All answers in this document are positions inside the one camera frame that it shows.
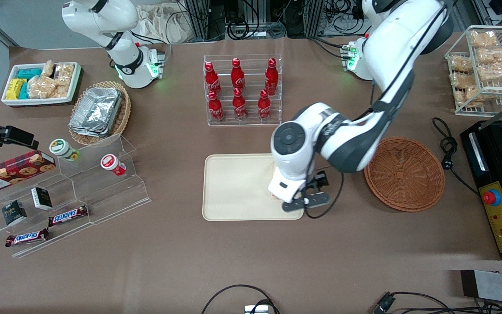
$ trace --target coca-cola bottle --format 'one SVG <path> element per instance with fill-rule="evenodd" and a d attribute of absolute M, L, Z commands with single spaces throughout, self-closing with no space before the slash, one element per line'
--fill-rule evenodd
<path fill-rule="evenodd" d="M 234 88 L 234 99 L 231 103 L 234 105 L 235 119 L 243 121 L 247 118 L 247 110 L 245 109 L 245 99 L 241 96 L 241 88 Z"/>
<path fill-rule="evenodd" d="M 226 119 L 222 110 L 222 103 L 217 99 L 215 91 L 209 92 L 209 111 L 211 118 L 215 121 L 223 121 Z"/>
<path fill-rule="evenodd" d="M 231 84 L 234 88 L 241 88 L 241 91 L 245 89 L 245 74 L 241 69 L 241 63 L 238 58 L 233 58 L 231 60 Z"/>
<path fill-rule="evenodd" d="M 261 90 L 261 97 L 257 104 L 259 106 L 259 119 L 261 122 L 267 122 L 271 119 L 271 100 L 268 99 L 268 92 L 266 89 Z"/>
<path fill-rule="evenodd" d="M 220 78 L 214 70 L 213 63 L 208 61 L 205 63 L 205 81 L 207 82 L 207 88 L 209 92 L 216 92 L 217 96 L 222 94 L 222 88 L 220 87 Z"/>
<path fill-rule="evenodd" d="M 265 73 L 265 89 L 269 95 L 276 94 L 278 87 L 278 70 L 276 69 L 276 59 L 271 58 L 268 60 L 268 68 Z"/>

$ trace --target snickers bar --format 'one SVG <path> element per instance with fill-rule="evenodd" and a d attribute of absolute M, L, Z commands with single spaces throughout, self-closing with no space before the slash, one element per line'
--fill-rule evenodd
<path fill-rule="evenodd" d="M 87 215 L 88 215 L 88 209 L 86 208 L 86 205 L 84 205 L 79 208 L 73 209 L 72 211 L 64 212 L 55 217 L 49 217 L 47 226 L 51 227 L 57 225 L 58 223 L 62 223 L 74 219 L 76 217 L 87 216 Z"/>
<path fill-rule="evenodd" d="M 23 243 L 34 243 L 38 241 L 47 241 L 50 238 L 50 233 L 47 228 L 44 230 L 40 230 L 37 232 L 31 232 L 29 234 L 17 235 L 17 236 L 8 236 L 5 241 L 5 246 L 10 248 L 14 245 L 23 244 Z"/>

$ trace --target acrylic bottle rack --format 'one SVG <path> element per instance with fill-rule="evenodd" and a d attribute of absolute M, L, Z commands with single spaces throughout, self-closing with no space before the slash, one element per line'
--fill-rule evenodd
<path fill-rule="evenodd" d="M 235 119 L 234 106 L 234 88 L 231 84 L 231 60 L 239 58 L 241 69 L 245 73 L 245 108 L 247 109 L 247 119 L 238 121 Z M 258 106 L 261 89 L 265 88 L 265 72 L 268 67 L 269 58 L 276 59 L 276 68 L 278 70 L 278 86 L 276 94 L 269 96 L 271 100 L 271 118 L 269 121 L 262 122 L 259 119 Z M 224 121 L 215 121 L 211 118 L 208 107 L 208 92 L 205 75 L 207 71 L 204 68 L 206 62 L 212 62 L 214 70 L 220 78 L 220 87 L 222 95 L 218 97 L 222 103 L 226 119 Z M 281 54 L 258 54 L 258 55 L 205 55 L 203 62 L 203 82 L 205 87 L 205 108 L 207 109 L 207 120 L 209 126 L 272 126 L 279 125 L 282 122 L 282 55 Z"/>
<path fill-rule="evenodd" d="M 58 158 L 58 167 L 54 171 L 0 190 L 0 243 L 1 248 L 11 252 L 12 257 L 26 256 L 64 237 L 151 201 L 144 181 L 135 171 L 131 157 L 135 148 L 124 137 L 114 135 L 79 151 L 80 157 L 77 161 Z M 124 175 L 117 176 L 102 169 L 100 159 L 106 154 L 116 155 L 125 164 L 127 171 Z M 44 211 L 34 207 L 31 195 L 33 187 L 48 190 L 53 205 L 51 210 Z M 22 202 L 27 218 L 16 225 L 6 226 L 1 209 L 14 200 Z M 88 206 L 89 215 L 50 227 L 49 240 L 4 247 L 9 235 L 40 231 L 47 227 L 48 217 L 81 205 Z"/>

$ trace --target white tray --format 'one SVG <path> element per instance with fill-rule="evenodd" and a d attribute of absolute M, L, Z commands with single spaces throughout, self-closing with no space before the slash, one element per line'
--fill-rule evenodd
<path fill-rule="evenodd" d="M 208 221 L 295 220 L 268 190 L 275 172 L 272 154 L 210 155 L 205 161 L 203 217 Z"/>
<path fill-rule="evenodd" d="M 67 103 L 72 101 L 73 96 L 75 95 L 78 78 L 80 77 L 81 66 L 77 62 L 63 62 L 63 63 L 72 64 L 75 66 L 71 78 L 71 84 L 69 85 L 69 90 L 67 91 L 66 97 L 46 98 L 46 99 L 5 99 L 5 94 L 7 92 L 7 89 L 9 88 L 10 80 L 17 77 L 18 70 L 32 69 L 32 68 L 42 69 L 45 63 L 19 64 L 19 65 L 14 65 L 10 70 L 9 77 L 7 78 L 7 83 L 5 84 L 5 89 L 3 90 L 3 94 L 1 95 L 1 102 L 11 107 L 30 107 L 30 106 L 58 105 L 61 103 Z"/>

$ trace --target wicker basket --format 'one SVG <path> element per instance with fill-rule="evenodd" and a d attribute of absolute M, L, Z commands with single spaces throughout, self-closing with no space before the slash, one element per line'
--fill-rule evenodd
<path fill-rule="evenodd" d="M 117 116 L 115 116 L 115 121 L 112 129 L 111 135 L 114 134 L 121 134 L 125 130 L 125 127 L 127 126 L 127 121 L 129 120 L 129 115 L 131 114 L 131 100 L 129 99 L 129 95 L 127 94 L 127 91 L 123 86 L 121 86 L 119 83 L 116 82 L 110 82 L 110 81 L 105 81 L 105 82 L 100 82 L 92 85 L 89 88 L 92 87 L 102 87 L 102 88 L 116 88 L 119 89 L 122 92 L 122 99 L 120 103 L 120 108 L 119 111 L 117 112 Z M 75 103 L 75 107 L 73 108 L 73 111 L 71 113 L 71 117 L 75 114 L 76 109 L 78 108 L 78 103 L 82 99 L 82 96 L 86 93 L 88 89 L 86 89 L 80 96 L 78 96 L 78 99 Z M 74 133 L 71 129 L 69 129 L 69 133 L 71 133 L 71 137 L 77 142 L 81 143 L 82 145 L 90 145 L 92 143 L 96 143 L 104 137 L 89 137 L 87 135 L 80 135 L 77 133 Z"/>
<path fill-rule="evenodd" d="M 382 140 L 364 173 L 375 196 L 399 211 L 424 211 L 443 195 L 441 163 L 427 147 L 404 137 Z"/>

